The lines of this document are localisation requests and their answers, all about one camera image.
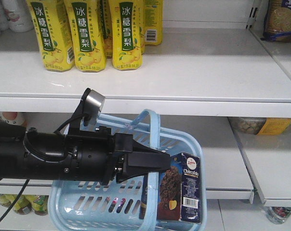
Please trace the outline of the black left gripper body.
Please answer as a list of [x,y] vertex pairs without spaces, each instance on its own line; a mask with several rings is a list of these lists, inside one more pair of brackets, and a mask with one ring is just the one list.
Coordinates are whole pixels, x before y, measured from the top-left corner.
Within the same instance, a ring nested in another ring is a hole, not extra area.
[[111,134],[111,128],[100,126],[97,131],[69,128],[67,152],[70,165],[69,180],[96,181],[107,185],[116,180],[124,155],[132,151],[132,134]]

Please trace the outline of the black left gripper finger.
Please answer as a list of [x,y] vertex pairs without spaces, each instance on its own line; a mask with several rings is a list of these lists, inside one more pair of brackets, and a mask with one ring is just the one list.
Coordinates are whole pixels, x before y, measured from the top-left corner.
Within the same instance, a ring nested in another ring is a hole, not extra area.
[[123,173],[164,172],[171,167],[170,155],[136,141],[132,151],[124,155]]
[[121,171],[116,174],[116,182],[122,183],[128,179],[146,175],[147,171],[141,167],[123,166]]

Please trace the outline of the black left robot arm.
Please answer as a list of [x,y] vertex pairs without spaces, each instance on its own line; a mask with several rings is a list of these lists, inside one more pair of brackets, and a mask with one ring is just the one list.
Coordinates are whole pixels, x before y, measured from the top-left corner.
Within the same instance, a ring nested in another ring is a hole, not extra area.
[[131,134],[97,131],[41,133],[0,121],[0,180],[96,181],[144,176],[170,169],[170,156],[146,147]]

